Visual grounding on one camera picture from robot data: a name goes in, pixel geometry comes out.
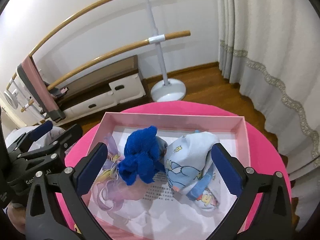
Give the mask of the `grey white pillow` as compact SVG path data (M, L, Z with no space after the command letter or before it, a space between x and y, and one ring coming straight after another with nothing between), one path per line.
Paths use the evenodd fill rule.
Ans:
M14 143L16 139L18 139L22 134L31 132L37 127L38 126L27 126L13 130L5 139L6 147L9 147L12 143ZM50 145L64 132L65 130L63 128L56 126L54 126L49 132L44 134L42 137L39 137L39 132L37 132L36 135L31 136L32 139L37 139L37 141L33 142L31 147L29 148L29 151L37 150L44 146Z

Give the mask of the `small white desk fan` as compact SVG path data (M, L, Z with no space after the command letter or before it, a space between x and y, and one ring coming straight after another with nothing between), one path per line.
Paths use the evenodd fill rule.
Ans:
M18 90L15 89L13 92L9 91L9 90L5 90L4 91L4 97L7 100L8 104L13 108L13 109L17 109L19 106L19 101L17 98L18 95Z

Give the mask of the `lilac organza scrunchie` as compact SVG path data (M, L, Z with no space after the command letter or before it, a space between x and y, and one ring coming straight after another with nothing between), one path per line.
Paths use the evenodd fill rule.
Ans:
M108 149L107 159L95 179L91 193L100 209L116 212L122 208L126 200L142 199L149 186L140 178L136 178L134 184L128 186L119 175L118 164L124 157L118 151L112 134L108 133L104 137L104 143Z

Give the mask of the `low white drawer cabinet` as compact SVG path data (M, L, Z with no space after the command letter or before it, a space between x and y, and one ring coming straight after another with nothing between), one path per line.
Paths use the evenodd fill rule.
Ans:
M66 116L59 126L146 96L137 55L99 68L66 88L66 94L56 101Z

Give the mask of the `royal blue fuzzy cloth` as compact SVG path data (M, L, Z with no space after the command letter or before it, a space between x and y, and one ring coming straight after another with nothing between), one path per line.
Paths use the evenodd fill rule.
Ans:
M146 184L153 183L153 177L165 171L162 152L155 126L131 133L124 147L124 159L118 164L119 175L126 185L133 185L137 178Z

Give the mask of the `light blue cartoon print cloth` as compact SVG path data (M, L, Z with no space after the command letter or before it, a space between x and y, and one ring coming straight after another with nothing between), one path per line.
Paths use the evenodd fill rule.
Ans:
M206 211L220 205L221 176L211 156L219 142L210 132L186 134L172 142L164 155L169 187Z

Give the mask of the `pink rectangular storage box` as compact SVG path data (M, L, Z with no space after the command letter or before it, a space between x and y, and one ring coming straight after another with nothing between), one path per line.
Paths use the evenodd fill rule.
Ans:
M157 128L165 171L151 184L121 179L129 136ZM207 239L236 200L213 163L210 148L221 144L249 166L246 123L239 116L106 113L93 144L103 142L108 158L85 201L112 239Z

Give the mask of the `cream curtain with lace trim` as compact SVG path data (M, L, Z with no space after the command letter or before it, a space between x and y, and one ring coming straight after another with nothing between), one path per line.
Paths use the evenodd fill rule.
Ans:
M301 230L319 204L319 16L309 0L217 0L217 9L219 68L277 136Z

